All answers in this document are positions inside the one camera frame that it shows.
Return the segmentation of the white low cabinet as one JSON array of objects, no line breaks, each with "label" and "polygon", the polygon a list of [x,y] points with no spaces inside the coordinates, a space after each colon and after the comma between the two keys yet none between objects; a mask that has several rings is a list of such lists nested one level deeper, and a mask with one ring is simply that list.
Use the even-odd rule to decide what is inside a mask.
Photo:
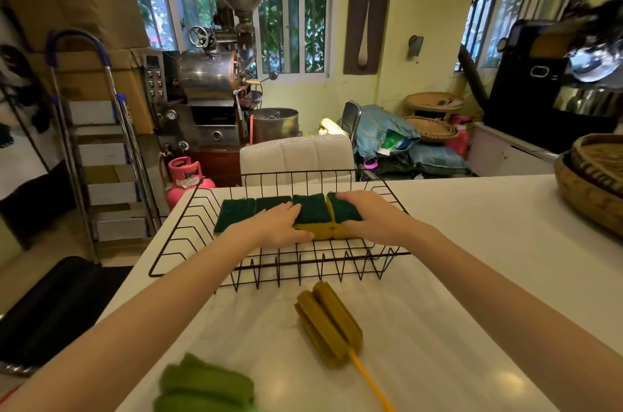
[{"label": "white low cabinet", "polygon": [[554,174],[558,154],[475,123],[467,162],[478,177]]}]

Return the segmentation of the green sponge bottle brush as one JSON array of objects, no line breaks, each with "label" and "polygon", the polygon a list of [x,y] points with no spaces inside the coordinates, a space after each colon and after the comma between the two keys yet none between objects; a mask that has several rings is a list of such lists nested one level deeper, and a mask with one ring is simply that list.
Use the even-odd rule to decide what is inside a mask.
[{"label": "green sponge bottle brush", "polygon": [[186,353],[159,379],[153,412],[259,412],[252,379]]}]

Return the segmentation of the green yellow scrub sponge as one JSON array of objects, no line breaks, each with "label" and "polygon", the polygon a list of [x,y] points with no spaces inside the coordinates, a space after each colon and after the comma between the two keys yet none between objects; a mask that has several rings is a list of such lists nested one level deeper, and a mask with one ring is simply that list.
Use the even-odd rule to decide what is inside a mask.
[{"label": "green yellow scrub sponge", "polygon": [[293,195],[292,202],[300,205],[294,229],[314,234],[314,241],[327,241],[333,238],[333,219],[323,193]]},{"label": "green yellow scrub sponge", "polygon": [[337,193],[329,192],[326,197],[326,206],[332,217],[331,238],[334,240],[349,240],[357,238],[350,233],[344,223],[347,221],[362,221],[362,217],[356,207],[345,200],[339,199]]},{"label": "green yellow scrub sponge", "polygon": [[249,219],[255,215],[255,199],[225,199],[222,201],[213,234],[221,235],[229,226]]},{"label": "green yellow scrub sponge", "polygon": [[262,211],[268,211],[280,204],[292,202],[292,197],[289,195],[278,195],[270,197],[259,197],[255,200],[255,214]]}]

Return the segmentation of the steel cooling drum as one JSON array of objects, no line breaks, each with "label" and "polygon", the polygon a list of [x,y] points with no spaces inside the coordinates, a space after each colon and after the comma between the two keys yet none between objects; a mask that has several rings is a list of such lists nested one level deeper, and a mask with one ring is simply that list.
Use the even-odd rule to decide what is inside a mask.
[{"label": "steel cooling drum", "polygon": [[299,112],[296,109],[256,108],[251,115],[251,144],[300,136]]}]

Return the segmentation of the person's left hand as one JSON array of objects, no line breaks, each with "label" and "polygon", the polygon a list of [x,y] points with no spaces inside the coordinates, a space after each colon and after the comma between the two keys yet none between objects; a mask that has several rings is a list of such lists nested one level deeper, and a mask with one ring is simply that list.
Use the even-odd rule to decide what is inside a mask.
[{"label": "person's left hand", "polygon": [[222,236],[228,241],[242,243],[251,251],[259,248],[290,247],[294,245],[290,243],[290,231],[300,231],[293,228],[299,212],[299,204],[280,204],[229,226]]}]

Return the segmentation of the person's left forearm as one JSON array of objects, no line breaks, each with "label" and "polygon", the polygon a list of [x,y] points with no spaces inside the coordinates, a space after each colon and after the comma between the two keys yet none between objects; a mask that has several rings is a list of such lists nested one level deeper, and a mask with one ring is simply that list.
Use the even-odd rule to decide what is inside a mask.
[{"label": "person's left forearm", "polygon": [[258,246],[250,232],[231,227],[68,345],[0,412],[115,412]]}]

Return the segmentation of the stack of cardboard boxes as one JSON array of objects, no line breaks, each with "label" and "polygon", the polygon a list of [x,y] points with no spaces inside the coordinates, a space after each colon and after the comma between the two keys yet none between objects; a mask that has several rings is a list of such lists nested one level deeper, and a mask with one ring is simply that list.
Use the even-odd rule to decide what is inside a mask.
[{"label": "stack of cardboard boxes", "polygon": [[27,60],[48,92],[54,91],[44,55],[49,34],[86,31],[110,56],[116,90],[127,98],[136,133],[154,132],[142,75],[143,52],[151,43],[137,0],[7,0],[7,4],[30,46]]}]

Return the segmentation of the person's right forearm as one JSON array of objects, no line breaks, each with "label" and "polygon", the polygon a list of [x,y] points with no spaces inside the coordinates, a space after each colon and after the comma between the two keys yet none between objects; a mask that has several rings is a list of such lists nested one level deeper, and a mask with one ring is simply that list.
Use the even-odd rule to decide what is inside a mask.
[{"label": "person's right forearm", "polygon": [[399,245],[560,411],[623,412],[623,356],[431,225],[407,219]]}]

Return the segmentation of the pink gas cylinder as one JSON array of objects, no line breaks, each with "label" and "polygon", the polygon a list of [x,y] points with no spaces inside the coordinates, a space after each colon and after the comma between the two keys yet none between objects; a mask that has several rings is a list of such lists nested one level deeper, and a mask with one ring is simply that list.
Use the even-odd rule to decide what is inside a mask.
[{"label": "pink gas cylinder", "polygon": [[216,188],[212,179],[204,177],[200,163],[193,161],[190,156],[171,159],[167,163],[166,169],[171,181],[171,187],[165,195],[169,210],[173,210],[182,196],[191,189]]}]

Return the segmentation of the blue grey cushion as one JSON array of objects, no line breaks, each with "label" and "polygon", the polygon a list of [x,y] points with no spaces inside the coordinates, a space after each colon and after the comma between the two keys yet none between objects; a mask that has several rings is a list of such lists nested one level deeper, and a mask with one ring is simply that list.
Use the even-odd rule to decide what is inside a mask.
[{"label": "blue grey cushion", "polygon": [[408,149],[408,156],[416,170],[427,174],[454,176],[471,172],[463,157],[444,145],[417,143]]}]

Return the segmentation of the blue sack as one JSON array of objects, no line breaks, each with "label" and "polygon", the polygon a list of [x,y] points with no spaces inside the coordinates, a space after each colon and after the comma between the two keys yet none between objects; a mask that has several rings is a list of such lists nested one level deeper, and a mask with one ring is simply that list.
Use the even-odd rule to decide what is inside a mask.
[{"label": "blue sack", "polygon": [[362,106],[355,137],[357,153],[364,159],[376,156],[389,131],[414,142],[421,138],[415,127],[405,119],[378,105]]}]

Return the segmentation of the large woven basket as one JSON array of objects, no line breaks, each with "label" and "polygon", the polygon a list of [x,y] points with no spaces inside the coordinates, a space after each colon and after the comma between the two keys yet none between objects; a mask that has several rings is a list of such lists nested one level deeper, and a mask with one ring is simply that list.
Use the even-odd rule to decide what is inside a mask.
[{"label": "large woven basket", "polygon": [[557,157],[554,171],[565,202],[623,240],[623,134],[581,136]]}]

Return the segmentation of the person's right hand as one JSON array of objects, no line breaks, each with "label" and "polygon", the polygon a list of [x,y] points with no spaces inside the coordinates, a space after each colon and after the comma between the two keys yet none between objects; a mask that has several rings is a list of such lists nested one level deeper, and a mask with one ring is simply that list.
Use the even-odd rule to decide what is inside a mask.
[{"label": "person's right hand", "polygon": [[[373,191],[341,192],[337,197],[352,203],[362,220],[374,223],[372,243],[408,248],[412,241],[418,241],[431,228]],[[344,225],[348,230],[348,221]]]}]

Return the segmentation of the grey metal chair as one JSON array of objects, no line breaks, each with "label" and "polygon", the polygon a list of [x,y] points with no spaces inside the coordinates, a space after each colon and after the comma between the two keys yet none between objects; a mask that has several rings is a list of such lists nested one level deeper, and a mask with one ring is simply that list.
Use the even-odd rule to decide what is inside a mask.
[{"label": "grey metal chair", "polygon": [[340,128],[347,134],[352,145],[356,143],[356,133],[362,116],[361,106],[352,100],[345,103],[341,117]]}]

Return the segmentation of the metal step ladder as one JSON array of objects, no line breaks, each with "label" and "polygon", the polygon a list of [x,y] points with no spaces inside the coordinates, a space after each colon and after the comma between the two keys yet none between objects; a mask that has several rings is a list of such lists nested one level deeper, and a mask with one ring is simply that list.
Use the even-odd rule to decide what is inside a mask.
[{"label": "metal step ladder", "polygon": [[44,59],[51,101],[95,263],[114,246],[136,246],[161,227],[139,135],[152,135],[143,48],[107,51],[87,31],[50,31]]}]

